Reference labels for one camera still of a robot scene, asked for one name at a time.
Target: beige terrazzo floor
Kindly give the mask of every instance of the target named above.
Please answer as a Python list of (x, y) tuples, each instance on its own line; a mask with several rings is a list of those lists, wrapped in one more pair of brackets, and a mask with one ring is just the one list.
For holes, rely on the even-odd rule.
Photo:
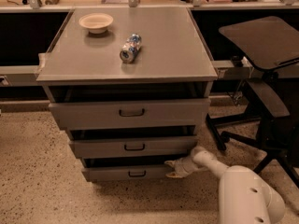
[[(227, 106), (213, 105), (210, 114), (221, 115), (228, 110)], [(253, 135), (256, 124), (229, 129)], [(229, 165), (252, 168), (264, 156), (261, 151), (233, 141), (225, 153), (219, 152), (206, 126), (199, 139), (200, 145)], [(80, 173), (81, 163), (67, 141), (50, 112), (11, 112), (2, 107), (1, 224), (217, 223), (218, 180), (210, 172), (180, 180), (87, 183)], [(280, 223), (299, 223), (299, 189), (275, 161), (262, 172), (262, 177), (286, 202), (286, 215)]]

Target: chair armrest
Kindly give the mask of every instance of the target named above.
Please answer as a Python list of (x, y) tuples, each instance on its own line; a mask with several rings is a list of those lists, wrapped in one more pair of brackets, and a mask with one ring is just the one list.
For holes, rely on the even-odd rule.
[(249, 102), (270, 119), (288, 117), (290, 112), (272, 88), (259, 78), (245, 80), (243, 93)]

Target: drawer handle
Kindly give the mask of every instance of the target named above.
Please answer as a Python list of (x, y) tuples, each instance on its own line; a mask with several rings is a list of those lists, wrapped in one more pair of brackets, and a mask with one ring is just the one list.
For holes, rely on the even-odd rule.
[(145, 148), (146, 148), (145, 144), (142, 144), (142, 147), (140, 147), (140, 148), (128, 148), (127, 145), (124, 145), (124, 150), (126, 150), (126, 151), (142, 151)]
[(145, 170), (145, 171), (143, 171), (143, 173), (141, 173), (141, 174), (132, 174), (131, 173), (131, 171), (129, 171), (128, 172), (128, 175), (130, 176), (130, 177), (143, 177), (143, 176), (145, 176), (147, 174), (147, 171)]
[(136, 113), (128, 113), (128, 114), (126, 114), (125, 113), (125, 111), (123, 111), (123, 110), (119, 110), (119, 114), (120, 114), (120, 116), (122, 116), (122, 117), (137, 117), (137, 116), (143, 116), (144, 115), (144, 113), (146, 112), (146, 110), (143, 108), (143, 109), (141, 109), (140, 111), (138, 111), (138, 112), (136, 112)]

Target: can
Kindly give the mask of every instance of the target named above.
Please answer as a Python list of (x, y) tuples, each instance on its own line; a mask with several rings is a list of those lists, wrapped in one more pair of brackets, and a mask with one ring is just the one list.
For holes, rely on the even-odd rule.
[(121, 49), (121, 59), (124, 63), (131, 63), (141, 48), (141, 36), (132, 34)]

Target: white robotic arm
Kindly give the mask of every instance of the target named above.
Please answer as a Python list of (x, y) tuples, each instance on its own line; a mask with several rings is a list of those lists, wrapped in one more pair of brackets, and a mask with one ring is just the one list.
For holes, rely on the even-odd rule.
[(182, 178), (208, 169), (220, 180), (220, 224), (270, 224), (278, 223), (284, 216), (281, 196), (258, 175), (243, 166), (229, 167), (202, 147), (166, 164), (174, 168), (168, 177)]

